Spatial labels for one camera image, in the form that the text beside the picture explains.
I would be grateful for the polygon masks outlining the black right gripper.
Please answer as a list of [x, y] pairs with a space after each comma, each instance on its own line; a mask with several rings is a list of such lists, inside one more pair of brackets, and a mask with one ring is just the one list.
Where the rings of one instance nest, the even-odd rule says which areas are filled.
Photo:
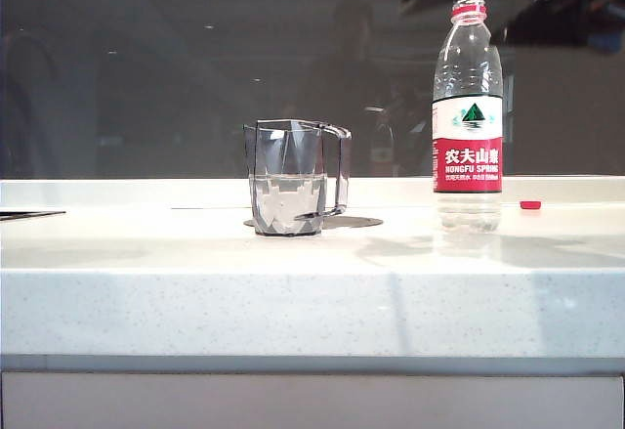
[[500, 44], [510, 47], [588, 45], [593, 0], [532, 0], [500, 27]]

